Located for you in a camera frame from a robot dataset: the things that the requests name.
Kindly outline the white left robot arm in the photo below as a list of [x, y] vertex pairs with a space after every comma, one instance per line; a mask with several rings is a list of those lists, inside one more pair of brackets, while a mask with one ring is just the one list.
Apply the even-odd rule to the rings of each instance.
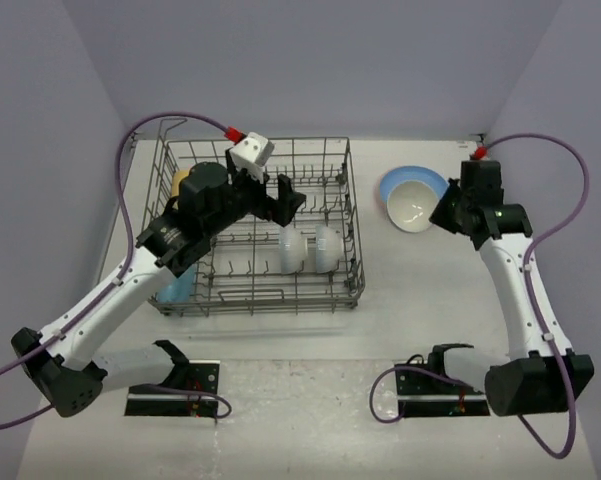
[[60, 416], [80, 413], [106, 391], [146, 385], [175, 393], [186, 385], [190, 362], [168, 340], [113, 353], [101, 347], [142, 303], [209, 253], [213, 239], [235, 222], [253, 215], [289, 225], [306, 197], [285, 175], [278, 175], [278, 195], [271, 197], [268, 180], [233, 165], [192, 167], [177, 195], [134, 238], [124, 262], [105, 281], [64, 317], [12, 337], [26, 375]]

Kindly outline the grey wire dish rack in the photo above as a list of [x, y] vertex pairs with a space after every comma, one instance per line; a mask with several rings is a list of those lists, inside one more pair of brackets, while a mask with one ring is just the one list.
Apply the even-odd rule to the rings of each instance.
[[[282, 274], [279, 226], [247, 216], [211, 241], [195, 264], [196, 290], [186, 303], [149, 303], [166, 316], [210, 316], [264, 311], [335, 311], [354, 308], [365, 287], [355, 175], [347, 137], [276, 138], [267, 163], [271, 178], [284, 174], [306, 195], [292, 227], [308, 241], [300, 271]], [[317, 225], [334, 228], [344, 240], [336, 270], [317, 273]]]

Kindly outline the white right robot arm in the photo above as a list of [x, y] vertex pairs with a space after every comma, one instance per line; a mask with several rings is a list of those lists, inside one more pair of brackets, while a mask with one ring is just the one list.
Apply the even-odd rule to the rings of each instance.
[[568, 411], [593, 377], [593, 362], [574, 352], [553, 313], [528, 251], [528, 215], [522, 205], [505, 203], [499, 162], [462, 162], [430, 220], [467, 236], [486, 265], [505, 320], [508, 354], [443, 347], [442, 359], [426, 368], [428, 385], [447, 393], [462, 382], [484, 393], [498, 416]]

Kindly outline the blue plastic plate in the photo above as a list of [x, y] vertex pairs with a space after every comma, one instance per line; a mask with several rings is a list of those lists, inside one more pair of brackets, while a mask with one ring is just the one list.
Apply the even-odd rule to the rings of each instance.
[[407, 181], [419, 181], [427, 185], [441, 198], [448, 188], [448, 181], [436, 171], [422, 166], [400, 166], [389, 170], [380, 179], [379, 185], [384, 189], [386, 203], [389, 194], [400, 184]]

